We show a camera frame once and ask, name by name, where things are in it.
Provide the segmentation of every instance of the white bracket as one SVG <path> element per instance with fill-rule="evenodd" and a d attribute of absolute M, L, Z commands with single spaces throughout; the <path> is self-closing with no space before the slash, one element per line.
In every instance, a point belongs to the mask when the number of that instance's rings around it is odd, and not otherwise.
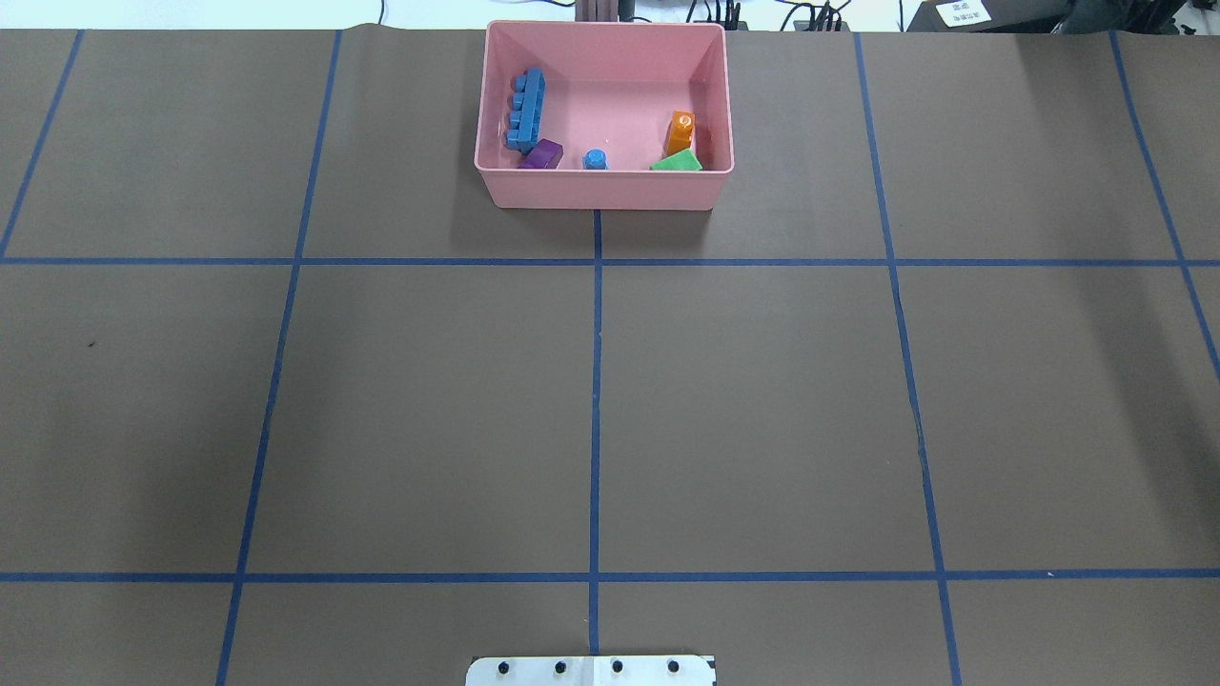
<path fill-rule="evenodd" d="M 466 686 L 716 686 L 716 660 L 702 655 L 479 658 Z"/>

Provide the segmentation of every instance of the green triangular block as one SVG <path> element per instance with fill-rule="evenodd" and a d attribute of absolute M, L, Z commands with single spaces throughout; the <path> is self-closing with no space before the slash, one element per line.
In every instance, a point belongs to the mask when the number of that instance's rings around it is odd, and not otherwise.
<path fill-rule="evenodd" d="M 703 165 L 689 148 L 673 153 L 660 162 L 653 165 L 653 171 L 699 171 Z"/>

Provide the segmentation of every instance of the pink bin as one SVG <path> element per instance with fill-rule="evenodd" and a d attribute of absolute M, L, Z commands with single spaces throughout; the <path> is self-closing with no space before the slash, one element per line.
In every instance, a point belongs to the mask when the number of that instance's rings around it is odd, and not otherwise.
<path fill-rule="evenodd" d="M 547 78 L 540 137 L 554 170 L 518 170 L 504 142 L 512 79 Z M 694 112 L 703 171 L 651 171 L 675 110 Z M 590 148 L 609 170 L 582 168 Z M 500 208 L 710 210 L 733 171 L 725 29 L 716 24 L 492 22 L 483 52 L 475 166 Z"/>

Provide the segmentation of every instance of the white floor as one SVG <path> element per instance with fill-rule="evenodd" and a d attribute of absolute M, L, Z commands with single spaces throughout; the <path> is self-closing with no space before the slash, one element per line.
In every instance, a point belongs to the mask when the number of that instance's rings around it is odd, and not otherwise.
<path fill-rule="evenodd" d="M 660 22 L 681 22 L 689 7 L 687 0 L 637 0 L 636 5 L 637 15 Z M 910 22 L 919 2 L 906 0 L 905 5 Z M 0 28 L 344 28 L 376 22 L 381 9 L 381 0 L 0 0 Z M 750 31 L 778 31 L 789 9 L 773 0 L 742 0 L 742 20 Z M 483 28 L 493 20 L 561 21 L 572 13 L 540 0 L 386 0 L 383 23 Z M 804 10 L 797 12 L 797 17 L 804 15 Z M 695 16 L 705 16 L 702 1 Z M 853 31 L 898 31 L 898 0 L 852 0 L 843 17 Z M 1220 29 L 1215 12 L 1190 5 L 1177 18 L 1199 33 Z"/>

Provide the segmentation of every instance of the orange toy brick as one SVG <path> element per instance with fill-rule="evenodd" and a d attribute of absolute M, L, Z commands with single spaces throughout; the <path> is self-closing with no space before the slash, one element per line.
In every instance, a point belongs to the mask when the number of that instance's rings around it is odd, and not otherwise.
<path fill-rule="evenodd" d="M 665 156 L 681 153 L 691 146 L 694 138 L 694 114 L 675 110 L 673 121 L 670 122 L 670 139 L 665 144 Z"/>

